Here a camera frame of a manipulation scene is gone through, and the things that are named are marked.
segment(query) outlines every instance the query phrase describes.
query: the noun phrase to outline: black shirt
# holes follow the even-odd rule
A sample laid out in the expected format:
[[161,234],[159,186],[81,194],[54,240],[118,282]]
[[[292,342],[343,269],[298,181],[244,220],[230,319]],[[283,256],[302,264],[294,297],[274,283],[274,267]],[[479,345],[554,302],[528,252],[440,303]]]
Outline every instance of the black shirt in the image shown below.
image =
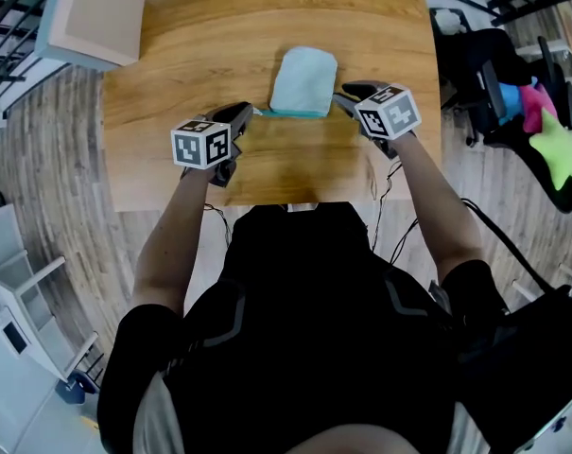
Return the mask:
[[[375,256],[343,204],[239,220],[218,282],[179,318],[138,306],[120,323],[98,420],[109,452],[130,452],[156,372],[172,396],[184,450],[283,453],[329,428],[370,424],[421,453],[445,452],[455,404],[451,317],[408,274]],[[469,278],[495,290],[487,265]]]

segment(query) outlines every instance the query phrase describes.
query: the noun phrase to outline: pink object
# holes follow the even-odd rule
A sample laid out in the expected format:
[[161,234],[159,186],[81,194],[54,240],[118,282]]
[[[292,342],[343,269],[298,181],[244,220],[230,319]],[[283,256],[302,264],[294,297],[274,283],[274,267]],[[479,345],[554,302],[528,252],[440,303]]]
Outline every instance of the pink object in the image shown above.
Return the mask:
[[542,132],[542,108],[546,109],[554,117],[559,118],[557,110],[548,95],[546,88],[538,84],[532,86],[521,86],[521,102],[525,113],[523,123],[524,132]]

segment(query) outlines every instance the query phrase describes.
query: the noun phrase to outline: wooden floor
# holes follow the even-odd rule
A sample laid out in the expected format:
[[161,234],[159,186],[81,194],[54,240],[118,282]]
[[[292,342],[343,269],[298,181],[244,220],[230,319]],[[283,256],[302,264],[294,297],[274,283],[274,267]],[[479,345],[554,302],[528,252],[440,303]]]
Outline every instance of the wooden floor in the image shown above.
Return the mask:
[[[43,285],[61,327],[74,344],[94,329],[96,349],[109,354],[127,311],[136,257],[159,213],[112,209],[101,140],[101,80],[97,72],[69,67],[12,107],[8,128],[0,132],[0,190],[16,206],[34,267],[58,255],[66,258],[66,267]],[[572,266],[572,214],[554,208],[510,151],[465,147],[467,126],[463,115],[442,117],[447,178],[499,224],[537,271],[560,284],[558,265]],[[373,236],[377,202],[355,206]],[[247,210],[233,207],[225,214],[233,225]],[[414,217],[410,202],[387,201],[376,252],[389,259]],[[205,214],[189,305],[217,279],[226,251],[222,227],[216,213]],[[515,309],[525,299],[511,290],[512,280],[539,291],[504,246],[483,231],[496,284]],[[410,234],[397,265],[425,286],[436,277],[418,230]]]

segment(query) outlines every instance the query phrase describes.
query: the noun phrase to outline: person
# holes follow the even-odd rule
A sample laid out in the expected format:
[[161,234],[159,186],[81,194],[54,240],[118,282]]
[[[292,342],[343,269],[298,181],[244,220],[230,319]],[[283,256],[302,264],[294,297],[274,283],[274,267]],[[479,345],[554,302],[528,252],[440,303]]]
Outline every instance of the person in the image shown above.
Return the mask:
[[98,404],[109,453],[447,450],[451,330],[506,305],[474,218],[420,141],[391,145],[451,316],[373,254],[349,203],[252,208],[217,283],[183,316],[211,178],[191,169],[140,254],[118,327]]

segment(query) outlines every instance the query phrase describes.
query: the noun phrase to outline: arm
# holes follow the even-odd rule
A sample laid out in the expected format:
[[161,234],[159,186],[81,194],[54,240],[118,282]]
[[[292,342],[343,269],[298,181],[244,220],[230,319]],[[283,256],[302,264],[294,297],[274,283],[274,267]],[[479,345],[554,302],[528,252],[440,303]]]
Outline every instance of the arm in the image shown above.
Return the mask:
[[477,223],[412,133],[390,144],[403,164],[418,223],[442,283],[459,264],[482,258]]
[[182,316],[198,253],[210,171],[192,169],[182,177],[138,258],[132,308],[162,305]]

